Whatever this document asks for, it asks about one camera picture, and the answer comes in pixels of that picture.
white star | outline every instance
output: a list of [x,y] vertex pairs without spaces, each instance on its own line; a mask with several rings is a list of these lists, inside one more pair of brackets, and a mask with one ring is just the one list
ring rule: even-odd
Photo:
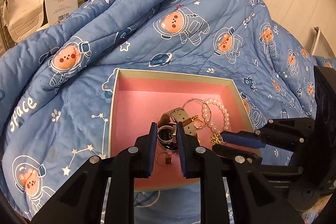
[[120,45],[120,51],[121,52],[128,52],[128,47],[130,46],[130,42],[124,42]]
[[68,175],[69,175],[69,172],[71,171],[71,169],[69,169],[69,167],[68,167],[68,166],[67,166],[67,167],[65,167],[65,168],[62,168],[62,170],[63,170],[63,172],[64,172],[64,174],[63,174],[64,176],[65,176],[65,175],[67,175],[67,176],[68,176]]
[[106,158],[106,155],[102,155],[100,153],[98,154],[98,156],[101,157],[102,160]]

bear astronaut print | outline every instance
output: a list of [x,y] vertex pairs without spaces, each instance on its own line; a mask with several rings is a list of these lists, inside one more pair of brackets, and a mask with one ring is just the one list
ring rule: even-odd
[[218,56],[225,55],[230,64],[236,63],[243,43],[243,38],[238,34],[234,35],[234,31],[233,27],[221,28],[213,39],[215,54]]
[[153,22],[153,26],[163,39],[170,40],[179,35],[182,44],[189,41],[194,46],[198,46],[202,36],[210,31],[209,24],[202,17],[182,5]]
[[49,67],[54,72],[49,84],[53,88],[60,87],[67,79],[82,70],[89,62],[90,43],[80,37],[71,37],[58,53],[49,60]]
[[43,185],[43,178],[46,169],[34,158],[21,155],[14,159],[12,163],[12,174],[16,188],[26,194],[31,207],[26,214],[26,218],[31,220],[48,199],[55,193],[53,189]]

pearl necklace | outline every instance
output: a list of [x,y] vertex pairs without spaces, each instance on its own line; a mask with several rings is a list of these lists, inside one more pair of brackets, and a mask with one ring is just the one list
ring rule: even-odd
[[218,138],[218,135],[223,131],[223,130],[220,130],[219,127],[215,126],[213,124],[213,122],[211,122],[211,116],[209,115],[209,104],[214,104],[216,106],[219,107],[219,109],[222,111],[223,115],[224,115],[224,126],[223,126],[223,130],[226,130],[228,131],[230,128],[230,114],[227,112],[227,109],[224,107],[224,105],[217,101],[216,99],[208,99],[206,101],[206,104],[203,104],[203,109],[202,109],[202,112],[203,112],[203,118],[204,118],[204,122],[205,124],[211,128],[211,131],[214,133],[214,137],[215,138]]

blue blanket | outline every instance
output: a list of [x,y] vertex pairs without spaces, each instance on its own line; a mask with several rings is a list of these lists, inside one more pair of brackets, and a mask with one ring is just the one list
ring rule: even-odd
[[[233,79],[257,129],[269,118],[315,117],[317,64],[334,67],[262,0],[89,0],[0,59],[0,188],[31,219],[90,156],[108,156],[116,68]],[[272,165],[291,156],[262,153]],[[136,223],[198,223],[195,200],[199,185],[136,193]]]

jewelry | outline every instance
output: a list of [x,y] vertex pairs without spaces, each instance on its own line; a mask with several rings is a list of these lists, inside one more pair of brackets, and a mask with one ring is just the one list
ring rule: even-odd
[[[161,164],[161,163],[159,163],[159,161],[158,161],[158,156],[159,156],[161,153],[166,154],[166,156],[165,156],[165,164]],[[161,151],[161,152],[158,153],[158,154],[156,155],[156,157],[155,157],[155,161],[156,161],[159,165],[161,165],[161,166],[166,166],[166,165],[171,165],[171,164],[173,164],[173,160],[172,160],[172,159],[173,159],[173,158],[172,158],[172,154],[168,154],[168,151],[167,151],[167,150],[165,150],[165,151]]]
[[224,131],[229,130],[230,114],[227,112],[227,109],[224,107],[224,105],[221,102],[217,101],[216,99],[208,99],[206,103],[203,104],[202,112],[204,122],[207,124],[208,127],[211,128],[211,131],[213,132],[213,136],[211,137],[212,144],[225,144],[221,136],[221,130],[219,130],[210,120],[211,115],[208,115],[208,112],[211,112],[209,104],[217,105],[219,109],[222,111],[224,115],[224,126],[223,126]]

